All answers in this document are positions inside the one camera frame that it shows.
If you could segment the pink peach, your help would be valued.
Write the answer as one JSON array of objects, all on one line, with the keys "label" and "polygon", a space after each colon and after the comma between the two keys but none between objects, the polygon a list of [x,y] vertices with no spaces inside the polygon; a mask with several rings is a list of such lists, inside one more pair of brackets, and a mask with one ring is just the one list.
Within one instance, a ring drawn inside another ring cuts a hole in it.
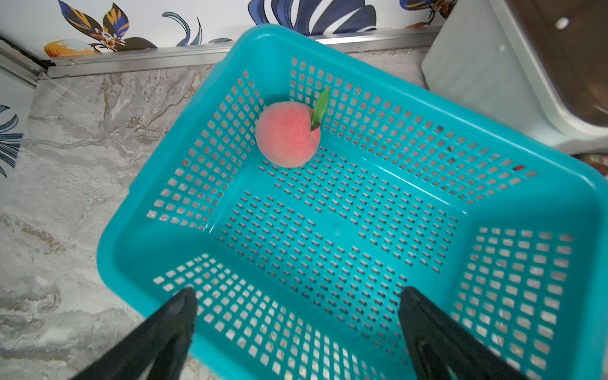
[{"label": "pink peach", "polygon": [[256,122],[256,145],[272,164],[296,168],[313,158],[321,141],[321,123],[329,107],[330,88],[313,107],[282,101],[271,104]]}]

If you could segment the teal plastic basket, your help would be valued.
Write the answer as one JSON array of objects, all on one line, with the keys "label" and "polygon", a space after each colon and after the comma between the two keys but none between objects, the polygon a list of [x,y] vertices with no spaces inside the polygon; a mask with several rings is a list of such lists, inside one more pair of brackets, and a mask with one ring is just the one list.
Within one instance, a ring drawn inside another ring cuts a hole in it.
[{"label": "teal plastic basket", "polygon": [[[308,163],[256,122],[330,88]],[[223,378],[407,379],[415,287],[531,379],[598,379],[607,182],[592,167],[278,25],[244,33],[132,183],[98,271],[143,315],[192,287]]]}]

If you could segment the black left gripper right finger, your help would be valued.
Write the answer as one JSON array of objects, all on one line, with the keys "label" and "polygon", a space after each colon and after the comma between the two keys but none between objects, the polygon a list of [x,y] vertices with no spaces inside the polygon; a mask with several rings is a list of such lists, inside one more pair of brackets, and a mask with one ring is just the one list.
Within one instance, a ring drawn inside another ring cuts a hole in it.
[{"label": "black left gripper right finger", "polygon": [[399,321],[418,379],[524,379],[414,287],[400,294]]}]

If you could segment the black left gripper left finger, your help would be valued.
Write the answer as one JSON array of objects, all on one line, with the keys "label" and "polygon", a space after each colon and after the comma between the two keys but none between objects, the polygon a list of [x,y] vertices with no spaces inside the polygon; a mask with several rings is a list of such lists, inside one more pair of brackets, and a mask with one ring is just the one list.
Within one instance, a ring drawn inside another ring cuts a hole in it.
[{"label": "black left gripper left finger", "polygon": [[193,343],[195,291],[184,288],[76,379],[178,379]]}]

